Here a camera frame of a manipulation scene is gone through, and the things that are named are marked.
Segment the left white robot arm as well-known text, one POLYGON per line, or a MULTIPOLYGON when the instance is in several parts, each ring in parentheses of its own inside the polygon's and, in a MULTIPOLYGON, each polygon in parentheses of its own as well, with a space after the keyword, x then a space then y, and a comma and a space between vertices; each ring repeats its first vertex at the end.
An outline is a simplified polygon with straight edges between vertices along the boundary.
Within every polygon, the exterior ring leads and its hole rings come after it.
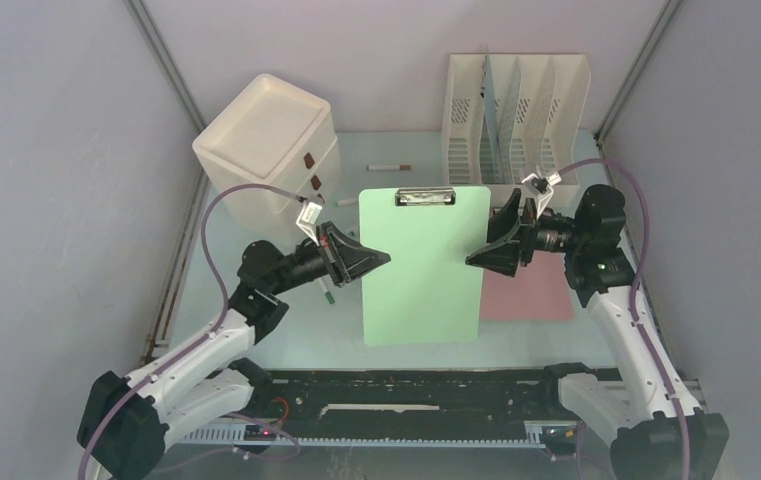
POLYGON ((323 277, 347 285, 390 260, 330 222, 290 254, 265 240, 248 245, 239 283, 210 322, 162 357, 95 380, 76 436, 84 449, 79 472, 95 460, 116 479, 143 479, 174 444, 210 421, 267 412, 270 375, 246 354, 285 317, 289 306, 279 294, 323 277))

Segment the white marker dark-green cap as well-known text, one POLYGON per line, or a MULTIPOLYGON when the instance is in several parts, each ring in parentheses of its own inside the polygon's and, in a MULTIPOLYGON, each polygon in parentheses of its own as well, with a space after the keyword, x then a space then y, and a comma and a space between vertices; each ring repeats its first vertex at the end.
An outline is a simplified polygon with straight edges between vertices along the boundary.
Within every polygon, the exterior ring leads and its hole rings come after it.
POLYGON ((326 301, 327 301, 327 302, 328 302, 330 305, 334 305, 334 304, 336 303, 336 300, 335 300, 335 297, 333 296, 333 293, 332 293, 332 291, 331 291, 331 290, 330 290, 330 288, 328 287, 328 285, 327 285, 327 282, 326 282, 324 279, 318 279, 318 280, 316 281, 316 283, 317 283, 317 284, 319 285, 319 287, 321 288, 321 290, 322 290, 322 292, 323 292, 323 294, 324 294, 324 297, 325 297, 326 301))

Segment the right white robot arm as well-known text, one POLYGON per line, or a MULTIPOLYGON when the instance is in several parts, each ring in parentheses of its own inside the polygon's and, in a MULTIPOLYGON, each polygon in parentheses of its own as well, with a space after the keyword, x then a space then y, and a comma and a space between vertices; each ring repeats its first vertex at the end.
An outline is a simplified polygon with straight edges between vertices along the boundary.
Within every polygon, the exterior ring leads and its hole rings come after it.
POLYGON ((560 253, 565 277, 615 360, 628 395, 621 401, 580 364, 556 366, 537 392, 552 418, 569 412, 607 444, 618 479, 711 479, 729 439, 685 386, 654 328, 637 274, 620 248, 625 199, 616 188, 586 189, 571 217, 514 189, 488 222, 487 244, 469 266, 512 277, 537 252, 560 253))

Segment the cream file organizer rack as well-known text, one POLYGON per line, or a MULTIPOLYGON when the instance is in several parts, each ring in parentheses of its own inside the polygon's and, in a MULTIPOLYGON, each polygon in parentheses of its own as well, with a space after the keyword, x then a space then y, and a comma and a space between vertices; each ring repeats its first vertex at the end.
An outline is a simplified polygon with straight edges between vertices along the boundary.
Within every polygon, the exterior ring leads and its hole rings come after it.
POLYGON ((443 170, 450 185, 488 187, 493 205, 500 206, 537 166, 559 171, 572 164, 591 71, 583 54, 490 54, 504 182, 484 184, 480 167, 484 56, 449 58, 441 130, 443 170))

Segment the pink clipboard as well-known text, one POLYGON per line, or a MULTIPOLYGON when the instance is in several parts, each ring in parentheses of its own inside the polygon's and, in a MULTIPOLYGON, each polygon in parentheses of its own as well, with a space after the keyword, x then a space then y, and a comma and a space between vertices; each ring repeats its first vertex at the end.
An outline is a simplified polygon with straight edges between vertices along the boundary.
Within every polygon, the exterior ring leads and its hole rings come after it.
POLYGON ((485 271, 480 319, 495 322, 567 322, 575 318, 563 256, 536 252, 514 277, 485 271))

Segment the cream three-drawer cabinet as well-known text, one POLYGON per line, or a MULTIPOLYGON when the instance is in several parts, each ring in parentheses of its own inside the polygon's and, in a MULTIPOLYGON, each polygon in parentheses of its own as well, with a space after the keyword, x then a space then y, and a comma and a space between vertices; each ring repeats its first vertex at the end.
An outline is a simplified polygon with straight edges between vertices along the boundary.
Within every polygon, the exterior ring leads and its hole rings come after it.
POLYGON ((272 242, 305 236, 296 225, 300 204, 272 187, 327 202, 342 179, 330 103, 269 74, 257 76, 192 148, 217 192, 242 188, 220 209, 272 242))

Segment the blue clipboard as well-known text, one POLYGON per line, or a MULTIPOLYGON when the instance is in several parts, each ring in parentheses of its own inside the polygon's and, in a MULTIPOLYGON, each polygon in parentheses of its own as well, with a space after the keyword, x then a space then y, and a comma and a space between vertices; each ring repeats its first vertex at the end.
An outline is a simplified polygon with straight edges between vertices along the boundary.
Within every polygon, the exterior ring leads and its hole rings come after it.
POLYGON ((502 184, 504 168, 500 155, 498 102, 495 94, 494 78, 489 51, 482 64, 481 98, 483 100, 483 122, 480 145, 481 178, 484 184, 502 184))

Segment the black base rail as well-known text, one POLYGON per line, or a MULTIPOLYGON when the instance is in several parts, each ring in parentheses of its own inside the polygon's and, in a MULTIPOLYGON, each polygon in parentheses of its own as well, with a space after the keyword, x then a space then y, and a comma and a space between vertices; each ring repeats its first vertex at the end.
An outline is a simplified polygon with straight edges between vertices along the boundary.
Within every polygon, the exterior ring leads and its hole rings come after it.
POLYGON ((303 447, 541 448, 568 444, 559 405, 575 364, 498 370, 270 370, 243 414, 303 447))

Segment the white marker brown cap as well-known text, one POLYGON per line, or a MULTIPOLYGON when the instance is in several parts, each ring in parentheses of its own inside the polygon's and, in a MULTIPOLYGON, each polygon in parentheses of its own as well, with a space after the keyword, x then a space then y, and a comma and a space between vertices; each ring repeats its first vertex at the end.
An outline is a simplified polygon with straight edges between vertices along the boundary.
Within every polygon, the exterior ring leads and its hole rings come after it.
POLYGON ((368 165, 366 170, 370 172, 410 171, 412 166, 408 164, 376 164, 368 165))

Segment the green clipboard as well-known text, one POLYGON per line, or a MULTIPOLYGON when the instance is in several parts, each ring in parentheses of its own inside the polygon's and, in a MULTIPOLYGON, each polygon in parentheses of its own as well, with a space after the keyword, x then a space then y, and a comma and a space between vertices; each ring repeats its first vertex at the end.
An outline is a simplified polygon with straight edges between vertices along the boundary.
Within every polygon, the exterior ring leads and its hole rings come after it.
POLYGON ((477 339, 483 271, 466 258, 486 244, 490 200, 484 186, 360 193, 359 240, 390 257, 361 281, 366 345, 477 339))

